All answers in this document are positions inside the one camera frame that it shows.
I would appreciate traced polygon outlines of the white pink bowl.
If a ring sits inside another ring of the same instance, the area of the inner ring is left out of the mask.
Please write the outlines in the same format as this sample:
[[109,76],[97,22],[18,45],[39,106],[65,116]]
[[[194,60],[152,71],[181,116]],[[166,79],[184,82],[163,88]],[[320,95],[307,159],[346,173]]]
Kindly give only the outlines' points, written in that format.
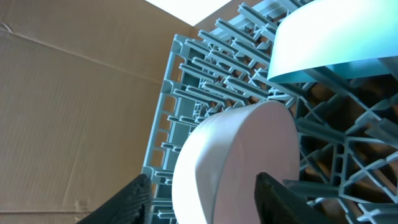
[[217,113],[189,135],[172,179],[180,224],[259,223],[256,176],[299,177],[299,137],[283,103],[267,101]]

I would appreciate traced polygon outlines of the light blue bowl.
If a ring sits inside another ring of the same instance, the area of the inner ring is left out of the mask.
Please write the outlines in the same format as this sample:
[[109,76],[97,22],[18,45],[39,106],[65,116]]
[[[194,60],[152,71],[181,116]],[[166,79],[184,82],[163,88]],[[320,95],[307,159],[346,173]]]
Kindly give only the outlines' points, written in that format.
[[317,0],[291,14],[276,31],[267,79],[311,82],[311,68],[342,78],[388,74],[381,59],[397,56],[397,0]]

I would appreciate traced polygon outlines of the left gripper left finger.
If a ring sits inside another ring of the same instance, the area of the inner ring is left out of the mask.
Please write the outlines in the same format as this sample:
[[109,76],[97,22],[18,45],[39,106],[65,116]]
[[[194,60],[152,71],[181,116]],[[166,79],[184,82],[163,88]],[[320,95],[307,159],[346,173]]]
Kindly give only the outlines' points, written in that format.
[[147,224],[151,206],[151,179],[140,174],[78,224]]

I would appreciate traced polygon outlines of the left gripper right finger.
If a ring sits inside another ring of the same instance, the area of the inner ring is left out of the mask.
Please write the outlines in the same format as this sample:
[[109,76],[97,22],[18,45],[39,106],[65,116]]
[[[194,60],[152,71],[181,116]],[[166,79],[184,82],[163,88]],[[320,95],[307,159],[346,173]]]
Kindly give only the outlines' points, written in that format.
[[266,172],[256,176],[254,200],[261,224],[328,224],[333,221]]

